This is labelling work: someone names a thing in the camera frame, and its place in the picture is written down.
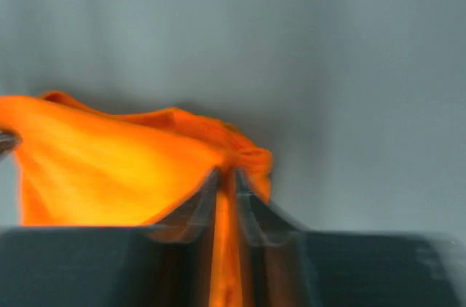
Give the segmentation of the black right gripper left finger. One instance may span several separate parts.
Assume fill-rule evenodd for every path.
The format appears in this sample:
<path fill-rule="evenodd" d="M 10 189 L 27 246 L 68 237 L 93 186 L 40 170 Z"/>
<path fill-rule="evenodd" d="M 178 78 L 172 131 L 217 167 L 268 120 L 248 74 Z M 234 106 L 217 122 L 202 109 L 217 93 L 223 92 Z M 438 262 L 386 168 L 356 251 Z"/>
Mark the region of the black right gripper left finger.
<path fill-rule="evenodd" d="M 218 170 L 146 226 L 1 228 L 3 306 L 207 306 Z"/>

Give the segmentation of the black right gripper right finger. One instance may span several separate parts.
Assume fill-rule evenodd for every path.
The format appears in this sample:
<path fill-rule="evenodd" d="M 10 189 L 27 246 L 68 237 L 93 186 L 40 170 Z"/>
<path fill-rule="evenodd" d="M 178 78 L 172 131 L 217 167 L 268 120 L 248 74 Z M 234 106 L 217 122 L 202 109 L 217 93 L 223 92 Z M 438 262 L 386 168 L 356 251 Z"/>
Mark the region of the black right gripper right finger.
<path fill-rule="evenodd" d="M 440 234 L 314 231 L 236 173 L 244 306 L 463 306 L 465 247 Z"/>

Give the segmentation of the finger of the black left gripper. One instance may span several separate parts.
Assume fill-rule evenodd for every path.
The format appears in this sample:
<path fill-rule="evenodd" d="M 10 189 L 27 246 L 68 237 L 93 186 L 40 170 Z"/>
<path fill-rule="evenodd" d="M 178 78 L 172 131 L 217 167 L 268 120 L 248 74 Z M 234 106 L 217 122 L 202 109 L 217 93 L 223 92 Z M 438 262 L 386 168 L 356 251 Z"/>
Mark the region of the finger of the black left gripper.
<path fill-rule="evenodd" d="M 16 132 L 2 130 L 0 132 L 0 159 L 4 159 L 14 151 L 22 142 L 21 136 Z"/>

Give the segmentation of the orange t-shirt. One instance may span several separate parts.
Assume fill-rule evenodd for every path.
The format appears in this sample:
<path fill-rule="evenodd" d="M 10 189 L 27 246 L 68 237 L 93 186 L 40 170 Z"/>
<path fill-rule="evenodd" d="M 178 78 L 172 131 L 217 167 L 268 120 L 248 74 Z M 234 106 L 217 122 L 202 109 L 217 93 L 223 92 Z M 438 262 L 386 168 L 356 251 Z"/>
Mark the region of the orange t-shirt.
<path fill-rule="evenodd" d="M 218 168 L 210 304 L 241 306 L 234 171 L 244 169 L 270 198 L 272 153 L 224 121 L 165 108 L 96 111 L 64 92 L 1 99 L 1 128 L 20 145 L 24 225 L 143 225 L 188 199 Z"/>

